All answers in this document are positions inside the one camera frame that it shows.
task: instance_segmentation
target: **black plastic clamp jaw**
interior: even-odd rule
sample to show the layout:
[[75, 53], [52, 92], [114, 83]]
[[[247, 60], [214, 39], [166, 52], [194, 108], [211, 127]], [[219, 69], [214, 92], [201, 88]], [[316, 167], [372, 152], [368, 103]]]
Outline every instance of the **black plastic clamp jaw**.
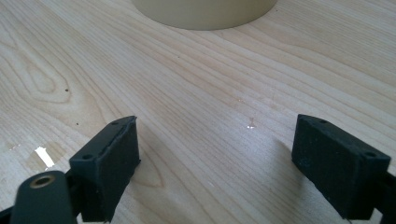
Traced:
[[70, 159], [64, 174], [50, 171], [25, 180], [0, 224], [111, 221], [139, 164], [136, 117], [109, 123]]
[[396, 223], [396, 180], [390, 157], [327, 120], [299, 115], [292, 161], [342, 218]]

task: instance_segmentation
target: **wooden board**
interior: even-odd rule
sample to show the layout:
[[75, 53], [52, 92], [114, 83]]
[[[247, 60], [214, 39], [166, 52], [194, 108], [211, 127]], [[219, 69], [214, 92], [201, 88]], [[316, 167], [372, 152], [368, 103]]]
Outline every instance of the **wooden board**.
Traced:
[[0, 0], [0, 209], [136, 115], [142, 163], [113, 223], [348, 223], [290, 161], [297, 114], [396, 158], [395, 64], [394, 0], [279, 0], [211, 32], [129, 0]]

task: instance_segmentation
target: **light wood surface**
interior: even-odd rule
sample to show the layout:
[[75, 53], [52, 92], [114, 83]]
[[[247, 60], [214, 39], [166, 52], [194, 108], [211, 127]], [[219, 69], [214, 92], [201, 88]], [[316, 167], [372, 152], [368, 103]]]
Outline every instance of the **light wood surface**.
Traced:
[[142, 163], [113, 223], [348, 223], [290, 161], [296, 117], [396, 158], [395, 64], [394, 0], [279, 0], [213, 32], [130, 0], [0, 0], [0, 209], [48, 169], [37, 148], [67, 171], [136, 115]]

